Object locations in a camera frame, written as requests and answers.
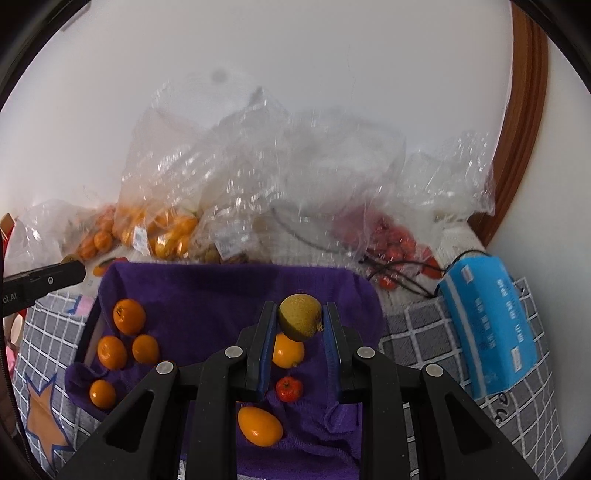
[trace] gray plaid fabric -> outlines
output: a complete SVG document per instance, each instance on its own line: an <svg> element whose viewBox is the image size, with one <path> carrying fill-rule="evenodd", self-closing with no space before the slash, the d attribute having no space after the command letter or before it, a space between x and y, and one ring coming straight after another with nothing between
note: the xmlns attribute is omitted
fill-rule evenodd
<svg viewBox="0 0 591 480"><path fill-rule="evenodd" d="M324 264L326 260L318 258L314 263ZM332 262L333 259L326 261L329 264ZM535 334L540 361L525 380L504 395L483 399L481 407L527 458L540 478L551 480L566 469L566 457L553 402L554 387L547 341L527 282L519 280L516 285ZM387 318L387 331L380 341L379 349L403 365L420 368L426 362L439 363L463 387L470 388L462 350L443 301L429 300L401 307L408 303L406 295L400 289L393 293L379 292ZM73 360L86 322L84 317L67 313L74 306L75 299L76 296L61 291L41 299L29 309L13 382L26 425L27 379L40 391L55 375L51 410L72 447L54 451L53 460L57 471L98 426L98 421L69 401L64 390L64 372ZM410 460L413 479L417 479L413 428L410 411L406 407ZM46 471L54 475L39 440L31 434L27 435L35 457ZM179 479L184 479L184 470L185 465L181 462ZM249 480L244 476L240 476L240 479Z"/></svg>
<svg viewBox="0 0 591 480"><path fill-rule="evenodd" d="M558 426L548 341L538 317L527 281L515 282L521 304L535 338L538 362L516 386L478 403L543 480L556 480L566 470L562 436ZM408 305L387 314L386 332L379 350L401 365L422 368L441 365L467 391L470 378L457 332L443 299ZM408 404L408 450L412 478L418 480L417 453Z"/></svg>

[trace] lemon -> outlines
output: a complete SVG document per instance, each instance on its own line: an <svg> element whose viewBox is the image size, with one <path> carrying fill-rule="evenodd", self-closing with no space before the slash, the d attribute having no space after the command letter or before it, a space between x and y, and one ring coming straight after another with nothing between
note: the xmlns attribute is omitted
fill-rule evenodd
<svg viewBox="0 0 591 480"><path fill-rule="evenodd" d="M322 330L322 306L305 293L287 297L279 305L278 321L285 336L295 342L305 342Z"/></svg>

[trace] triangular cutout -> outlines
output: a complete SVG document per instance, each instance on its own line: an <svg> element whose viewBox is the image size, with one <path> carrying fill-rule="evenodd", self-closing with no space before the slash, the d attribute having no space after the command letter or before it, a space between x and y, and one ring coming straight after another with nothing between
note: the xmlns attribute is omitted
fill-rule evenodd
<svg viewBox="0 0 591 480"><path fill-rule="evenodd" d="M452 418L457 444L464 455L490 448L491 438L477 424L462 404L451 394L445 396L445 402Z"/></svg>
<svg viewBox="0 0 591 480"><path fill-rule="evenodd" d="M107 445L120 448L133 453L139 447L139 441L144 432L144 426L152 406L154 393L146 391L138 401L125 413L119 421L107 433L105 441Z"/></svg>

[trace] white label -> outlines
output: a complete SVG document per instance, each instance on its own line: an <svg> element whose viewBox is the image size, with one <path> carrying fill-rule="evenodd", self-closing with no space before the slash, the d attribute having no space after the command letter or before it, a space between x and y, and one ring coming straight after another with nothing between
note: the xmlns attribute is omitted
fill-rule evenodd
<svg viewBox="0 0 591 480"><path fill-rule="evenodd" d="M519 352L518 346L511 350L511 357L513 358L513 369L515 370L515 373L517 373L523 367L523 365L521 365L521 353Z"/></svg>
<svg viewBox="0 0 591 480"><path fill-rule="evenodd" d="M144 255L150 254L150 246L148 245L148 234L146 229L136 226L134 229L134 249Z"/></svg>
<svg viewBox="0 0 591 480"><path fill-rule="evenodd" d="M220 257L222 260L226 261L228 258L235 257L239 253L242 252L242 245L240 243L233 242L232 239L217 239L213 242L217 248L217 251L220 252Z"/></svg>
<svg viewBox="0 0 591 480"><path fill-rule="evenodd" d="M462 277L464 277L466 283L474 281L474 275L472 275L472 270L470 270L470 267L468 267L468 265L462 268L460 272L462 272Z"/></svg>

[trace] brown wooden trim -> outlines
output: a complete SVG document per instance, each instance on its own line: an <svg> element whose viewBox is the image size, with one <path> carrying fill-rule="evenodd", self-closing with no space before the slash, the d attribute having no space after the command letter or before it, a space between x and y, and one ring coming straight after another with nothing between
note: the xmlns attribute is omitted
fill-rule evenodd
<svg viewBox="0 0 591 480"><path fill-rule="evenodd" d="M548 84L548 37L519 7L513 11L513 79L496 149L495 216L474 215L470 226L487 246L498 230L530 162Z"/></svg>

